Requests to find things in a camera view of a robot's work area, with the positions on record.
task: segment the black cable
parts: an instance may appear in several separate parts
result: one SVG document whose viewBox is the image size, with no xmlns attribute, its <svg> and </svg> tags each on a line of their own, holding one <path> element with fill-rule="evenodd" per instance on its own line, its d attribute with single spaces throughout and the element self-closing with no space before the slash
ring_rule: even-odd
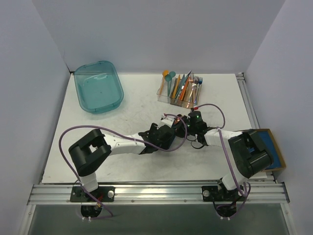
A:
<svg viewBox="0 0 313 235">
<path fill-rule="evenodd" d="M 212 194 L 210 193 L 210 197 L 212 199 L 212 202 L 213 202 L 213 206 L 214 206 L 214 209 L 216 211 L 216 213 L 219 215 L 219 216 L 222 216 L 222 217 L 229 217 L 229 215 L 227 215 L 227 211 L 228 210 L 232 210 L 233 208 L 231 208 L 232 206 L 236 206 L 236 203 L 242 198 L 242 196 L 238 197 L 235 201 L 233 201 L 232 203 L 230 204 L 223 204 L 223 205 L 219 205 L 219 207 L 217 208 L 216 204 L 215 204 L 215 201 L 214 201 L 214 197 L 212 196 Z"/>
<path fill-rule="evenodd" d="M 195 149 L 202 149 L 203 147 L 205 147 L 205 145 L 202 145 L 201 147 L 195 147 L 192 145 L 192 142 L 195 142 L 196 140 L 191 141 L 191 147 L 195 148 Z"/>
</svg>

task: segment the bracket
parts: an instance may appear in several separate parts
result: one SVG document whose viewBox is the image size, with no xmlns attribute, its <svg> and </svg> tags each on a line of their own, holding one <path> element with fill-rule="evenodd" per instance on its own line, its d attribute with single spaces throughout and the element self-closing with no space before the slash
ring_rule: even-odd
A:
<svg viewBox="0 0 313 235">
<path fill-rule="evenodd" d="M 101 202 L 113 202 L 115 196 L 115 187 L 113 186 L 99 186 L 91 194 L 98 198 Z M 92 202 L 93 200 L 83 191 L 79 186 L 73 186 L 70 194 L 70 202 Z"/>
<path fill-rule="evenodd" d="M 202 186 L 202 198 L 204 202 L 233 202 L 240 197 L 238 193 L 223 194 L 218 193 L 218 186 Z"/>
</svg>

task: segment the teal plastic container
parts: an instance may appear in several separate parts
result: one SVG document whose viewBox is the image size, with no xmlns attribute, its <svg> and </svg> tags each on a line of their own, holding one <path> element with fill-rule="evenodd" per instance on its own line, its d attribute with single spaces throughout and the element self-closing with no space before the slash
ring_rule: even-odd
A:
<svg viewBox="0 0 313 235">
<path fill-rule="evenodd" d="M 99 61 L 79 67 L 74 73 L 80 107 L 92 114 L 116 109 L 124 98 L 114 65 Z"/>
</svg>

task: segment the white wall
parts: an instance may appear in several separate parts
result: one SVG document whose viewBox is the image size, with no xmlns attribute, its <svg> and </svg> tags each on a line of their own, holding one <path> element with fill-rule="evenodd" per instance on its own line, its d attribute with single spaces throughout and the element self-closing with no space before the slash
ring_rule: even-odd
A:
<svg viewBox="0 0 313 235">
<path fill-rule="evenodd" d="M 280 176 L 300 235 L 312 234 L 313 1 L 286 0 L 246 73 L 261 127 L 282 150 Z"/>
<path fill-rule="evenodd" d="M 0 228 L 16 234 L 49 151 L 68 70 L 31 0 L 0 7 Z"/>
<path fill-rule="evenodd" d="M 284 0 L 33 0 L 72 70 L 246 71 Z"/>
</svg>

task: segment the orange utensil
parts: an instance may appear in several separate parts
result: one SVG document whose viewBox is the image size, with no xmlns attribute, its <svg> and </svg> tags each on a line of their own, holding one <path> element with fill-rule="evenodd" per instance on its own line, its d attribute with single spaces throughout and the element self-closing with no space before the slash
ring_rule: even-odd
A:
<svg viewBox="0 0 313 235">
<path fill-rule="evenodd" d="M 176 86 L 175 86 L 175 89 L 174 89 L 172 98 L 175 98 L 175 95 L 176 95 L 176 91 L 177 91 L 177 87 L 178 87 L 179 82 L 180 82 L 180 75 L 178 75 L 178 79 L 177 79 L 177 82 L 176 82 Z"/>
<path fill-rule="evenodd" d="M 184 98 L 186 89 L 187 89 L 187 87 L 188 87 L 189 78 L 190 78 L 190 76 L 187 78 L 186 83 L 185 83 L 185 85 L 184 85 L 184 89 L 182 90 L 182 92 L 181 92 L 181 94 L 180 94 L 180 97 L 179 97 L 180 100 L 183 100 L 183 98 Z"/>
<path fill-rule="evenodd" d="M 163 75 L 163 78 L 162 78 L 162 83 L 161 83 L 161 88 L 160 88 L 160 94 L 162 94 L 162 90 L 163 90 L 163 85 L 164 85 L 164 78 L 166 75 L 168 75 L 169 71 L 168 70 L 164 70 L 162 75 Z"/>
</svg>

